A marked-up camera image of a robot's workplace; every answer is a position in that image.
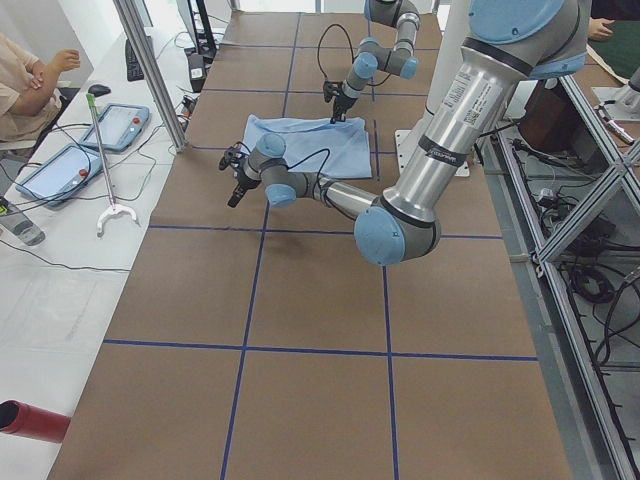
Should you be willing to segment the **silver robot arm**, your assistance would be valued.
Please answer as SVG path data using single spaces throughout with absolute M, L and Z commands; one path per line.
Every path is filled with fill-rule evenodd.
M 411 1 L 366 1 L 364 15 L 371 22 L 394 28 L 395 43 L 386 48 L 373 37 L 363 39 L 346 78 L 325 80 L 323 95 L 326 103 L 332 103 L 332 124 L 346 120 L 348 110 L 377 71 L 405 79 L 413 78 L 417 71 L 414 47 L 421 21 L 415 5 Z
M 319 171 L 300 172 L 285 162 L 284 139 L 267 133 L 253 148 L 224 152 L 219 166 L 236 180 L 229 205 L 257 187 L 275 208 L 313 198 L 354 220 L 357 248 L 373 264 L 428 254 L 440 238 L 438 200 L 518 83 L 583 66 L 590 11 L 587 1 L 471 2 L 460 14 L 467 24 L 460 66 L 393 186 L 375 195 Z

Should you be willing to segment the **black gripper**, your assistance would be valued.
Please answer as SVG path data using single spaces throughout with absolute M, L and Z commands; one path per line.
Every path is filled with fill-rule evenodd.
M 349 97 L 342 91 L 337 91 L 334 95 L 333 112 L 330 119 L 331 124 L 337 122 L 345 122 L 347 119 L 347 112 L 354 106 L 356 98 Z
M 236 208 L 246 192 L 257 188 L 261 183 L 260 173 L 247 162 L 240 162 L 235 171 L 237 185 L 227 202 L 230 208 Z

